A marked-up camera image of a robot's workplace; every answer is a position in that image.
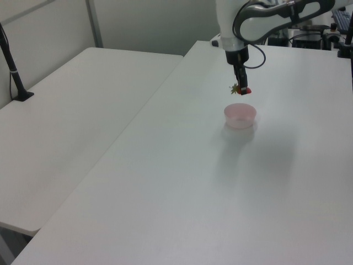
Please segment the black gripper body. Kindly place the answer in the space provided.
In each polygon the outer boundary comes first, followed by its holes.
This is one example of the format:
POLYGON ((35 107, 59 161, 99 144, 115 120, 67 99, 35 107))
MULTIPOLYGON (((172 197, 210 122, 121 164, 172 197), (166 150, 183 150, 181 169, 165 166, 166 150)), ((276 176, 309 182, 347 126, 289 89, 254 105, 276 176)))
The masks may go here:
POLYGON ((249 60, 248 45, 237 51, 225 51, 227 63, 230 65, 242 66, 249 60))

